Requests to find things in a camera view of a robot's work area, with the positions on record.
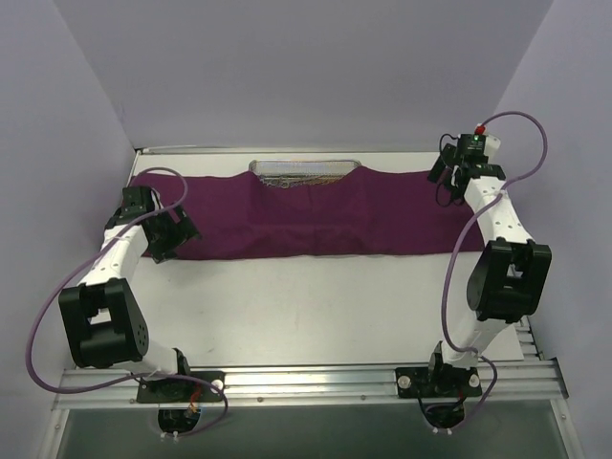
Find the purple cloth wrap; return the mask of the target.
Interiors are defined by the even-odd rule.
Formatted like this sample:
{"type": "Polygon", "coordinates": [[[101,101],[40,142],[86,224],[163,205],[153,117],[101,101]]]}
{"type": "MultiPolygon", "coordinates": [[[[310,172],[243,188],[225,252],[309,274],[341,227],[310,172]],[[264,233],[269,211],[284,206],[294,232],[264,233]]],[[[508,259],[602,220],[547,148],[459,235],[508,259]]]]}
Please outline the purple cloth wrap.
{"type": "Polygon", "coordinates": [[[182,245],[182,260],[300,255],[428,255],[453,250],[473,215],[435,202],[424,172],[387,173],[361,166],[327,185],[279,188],[251,172],[232,177],[142,174],[164,205],[182,199],[201,236],[182,245]]]}

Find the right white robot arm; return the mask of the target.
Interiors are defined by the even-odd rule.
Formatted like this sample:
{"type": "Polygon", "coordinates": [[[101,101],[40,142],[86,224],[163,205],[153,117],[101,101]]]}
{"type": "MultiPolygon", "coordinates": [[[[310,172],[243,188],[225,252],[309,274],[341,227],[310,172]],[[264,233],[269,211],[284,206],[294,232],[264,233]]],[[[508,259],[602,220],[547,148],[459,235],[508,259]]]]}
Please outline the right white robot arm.
{"type": "Polygon", "coordinates": [[[461,134],[440,151],[427,179],[449,192],[452,204],[473,212],[484,250],[466,287],[470,311],[456,325],[443,322],[441,360],[425,371],[427,388],[444,395],[459,383],[458,369],[477,364],[498,334],[539,304],[552,251],[538,244],[521,224],[505,185],[506,175],[491,162],[500,140],[482,132],[461,134]]]}

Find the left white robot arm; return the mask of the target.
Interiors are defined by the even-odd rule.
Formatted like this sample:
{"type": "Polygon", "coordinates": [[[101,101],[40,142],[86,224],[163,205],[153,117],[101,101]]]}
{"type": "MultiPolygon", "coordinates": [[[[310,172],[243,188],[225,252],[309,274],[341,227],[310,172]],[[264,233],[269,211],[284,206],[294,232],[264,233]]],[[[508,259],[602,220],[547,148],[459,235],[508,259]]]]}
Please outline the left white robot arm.
{"type": "Polygon", "coordinates": [[[129,186],[122,191],[121,205],[104,229],[101,255],[75,287],[58,296],[76,366],[143,373],[159,379],[159,390],[171,401],[191,393],[193,378],[185,355],[151,338],[130,280],[144,254],[162,263],[200,237],[182,206],[162,210],[153,188],[129,186]]]}

